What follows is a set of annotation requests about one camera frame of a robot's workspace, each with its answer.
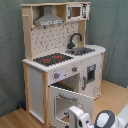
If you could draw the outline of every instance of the cabinet door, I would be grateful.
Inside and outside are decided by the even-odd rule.
[[[66,14],[66,21],[82,19],[82,4],[67,5]]]
[[[49,110],[50,124],[56,128],[65,128],[69,123],[64,122],[64,113],[68,112],[71,106],[80,107],[88,112],[92,118],[94,99],[85,95],[51,86],[49,88]]]
[[[94,99],[99,97],[101,63],[102,54],[83,60],[79,89],[81,94],[91,96]]]

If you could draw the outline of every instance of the door handle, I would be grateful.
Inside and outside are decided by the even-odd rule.
[[[68,19],[71,19],[71,17],[72,17],[72,8],[68,7],[68,10],[70,11],[70,16],[68,16]]]
[[[83,80],[84,80],[84,87],[82,87],[82,90],[85,90],[85,88],[86,88],[86,82],[87,82],[87,79],[85,78],[85,76],[83,77]]]
[[[78,98],[75,98],[75,97],[67,97],[67,96],[65,96],[64,94],[61,94],[61,93],[59,94],[59,96],[61,98],[67,99],[67,100],[78,101]]]

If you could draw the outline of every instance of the gray wall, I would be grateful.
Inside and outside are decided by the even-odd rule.
[[[87,21],[86,43],[106,48],[103,78],[126,87],[128,0],[90,1],[92,4],[90,20]],[[25,55],[20,4],[43,2],[46,1],[0,1],[0,116],[14,111],[21,101],[25,101],[22,66]]]

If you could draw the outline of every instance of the faucet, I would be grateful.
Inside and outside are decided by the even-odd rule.
[[[73,44],[73,42],[72,42],[72,39],[73,39],[73,37],[75,36],[75,35],[78,35],[78,36],[80,36],[80,41],[82,41],[82,35],[80,34],[80,33],[74,33],[72,36],[71,36],[71,38],[70,38],[70,43],[68,44],[68,49],[72,49],[73,47],[75,47],[75,44]]]

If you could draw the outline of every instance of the handle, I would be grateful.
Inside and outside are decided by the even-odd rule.
[[[84,80],[84,87],[82,87],[82,90],[85,90],[85,88],[86,88],[86,78],[85,78],[85,76],[83,77],[83,80]]]
[[[75,97],[67,97],[67,96],[65,96],[64,94],[61,94],[61,93],[59,94],[59,96],[60,96],[61,98],[67,99],[67,100],[78,101],[78,99],[75,98]]]
[[[28,15],[23,15],[23,17],[26,17],[26,18],[27,18],[27,17],[28,17]]]
[[[68,16],[68,19],[71,19],[71,17],[72,17],[72,8],[68,7],[68,10],[70,11],[70,16]]]

